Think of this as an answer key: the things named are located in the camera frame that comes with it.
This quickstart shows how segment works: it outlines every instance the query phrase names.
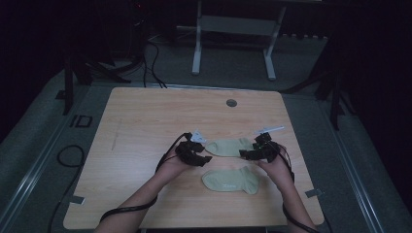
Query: white object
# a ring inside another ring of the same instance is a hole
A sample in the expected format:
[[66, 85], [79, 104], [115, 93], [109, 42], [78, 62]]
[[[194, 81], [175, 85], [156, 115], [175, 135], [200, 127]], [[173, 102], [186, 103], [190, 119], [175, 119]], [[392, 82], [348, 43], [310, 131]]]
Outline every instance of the white object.
[[198, 129], [191, 134], [190, 140], [194, 143], [206, 143], [206, 139], [203, 138]]
[[276, 130], [281, 130], [284, 129], [285, 126], [277, 126], [277, 127], [263, 127], [262, 129], [255, 131], [255, 134], [262, 134], [262, 133], [268, 133], [271, 131], [276, 131]]

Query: table top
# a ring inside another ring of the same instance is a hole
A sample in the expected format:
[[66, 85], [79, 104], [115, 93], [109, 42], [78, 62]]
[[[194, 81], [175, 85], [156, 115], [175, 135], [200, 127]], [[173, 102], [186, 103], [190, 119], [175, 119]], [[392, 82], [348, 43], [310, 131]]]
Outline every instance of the table top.
[[[228, 99], [235, 107], [226, 105]], [[208, 140], [248, 138], [263, 127], [272, 141], [288, 149], [295, 185], [315, 224], [324, 221], [318, 198], [307, 198], [313, 185], [293, 132], [281, 94], [274, 91], [170, 88], [114, 88], [74, 195], [64, 226], [94, 228], [101, 216], [116, 208], [155, 172], [173, 142], [196, 129]], [[206, 150], [199, 155], [212, 155]], [[201, 177], [209, 170], [248, 166], [260, 178], [258, 193], [209, 190]], [[149, 209], [141, 228], [239, 227], [285, 225], [282, 197], [275, 184], [250, 161], [214, 156], [168, 184]]]

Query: floor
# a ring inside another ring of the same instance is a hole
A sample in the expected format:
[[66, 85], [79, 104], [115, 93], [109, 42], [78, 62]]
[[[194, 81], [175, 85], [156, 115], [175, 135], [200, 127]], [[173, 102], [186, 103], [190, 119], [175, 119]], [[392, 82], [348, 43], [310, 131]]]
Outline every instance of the floor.
[[[183, 31], [176, 44], [154, 35], [146, 56], [155, 61], [156, 75], [169, 87], [240, 88], [276, 91], [307, 79], [326, 40], [282, 37], [272, 55], [276, 81], [266, 78], [261, 50], [223, 48], [207, 41], [200, 74], [193, 76], [193, 32]], [[155, 60], [156, 50], [159, 54]], [[0, 146], [2, 232], [91, 232], [67, 230], [62, 222], [68, 185], [76, 169], [62, 167], [55, 159], [68, 145], [79, 145], [87, 153], [99, 119], [114, 86], [143, 86], [143, 69], [123, 74], [131, 84], [96, 78], [91, 86], [75, 83], [75, 105], [63, 116], [64, 103], [54, 99], [64, 88], [63, 73], [56, 74]], [[149, 74], [148, 87], [158, 87]], [[284, 94], [293, 129], [305, 157], [313, 184], [322, 191], [323, 211], [333, 232], [412, 232], [412, 218], [403, 206], [360, 120], [342, 105], [340, 130], [328, 120], [330, 101], [314, 97], [313, 84], [294, 94]], [[70, 127], [74, 115], [93, 118], [89, 128]], [[69, 162], [78, 163], [74, 152]], [[270, 230], [284, 230], [284, 227]], [[321, 232], [331, 232], [326, 223]], [[148, 232], [265, 232], [264, 228], [151, 229]]]

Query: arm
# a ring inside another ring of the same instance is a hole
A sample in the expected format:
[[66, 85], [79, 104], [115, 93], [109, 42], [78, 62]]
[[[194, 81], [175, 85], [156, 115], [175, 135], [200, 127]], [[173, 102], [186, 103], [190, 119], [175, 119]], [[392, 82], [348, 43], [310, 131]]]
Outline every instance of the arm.
[[[158, 171], [141, 186], [133, 195], [125, 200], [122, 207], [140, 206], [150, 203], [163, 189], [165, 185], [177, 178], [181, 173], [187, 170], [190, 166], [183, 163], [179, 157], [176, 156], [174, 150], [168, 155]], [[142, 223], [148, 209], [137, 212], [122, 213], [106, 217], [97, 226], [94, 232], [132, 232], [135, 233]]]
[[[284, 157], [285, 153], [285, 150], [281, 150], [281, 154]], [[276, 184], [282, 194], [285, 208], [288, 210], [291, 217], [312, 229], [316, 229], [315, 224], [309, 217], [309, 214], [297, 193], [288, 167], [280, 156], [281, 155], [278, 155], [271, 163], [260, 160], [257, 162], [257, 166], [262, 168], [267, 173], [270, 180]], [[288, 227], [292, 233], [306, 232], [300, 227], [292, 224], [290, 221], [288, 221]]]

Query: small round object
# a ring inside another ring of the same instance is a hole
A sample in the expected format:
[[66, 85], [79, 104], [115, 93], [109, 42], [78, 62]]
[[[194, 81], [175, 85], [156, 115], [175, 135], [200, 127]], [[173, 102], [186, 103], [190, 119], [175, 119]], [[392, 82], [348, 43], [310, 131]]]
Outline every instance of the small round object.
[[228, 99], [228, 100], [226, 101], [226, 105], [227, 105], [228, 107], [233, 108], [233, 107], [236, 107], [237, 102], [236, 102], [236, 100], [234, 100], [234, 99]]

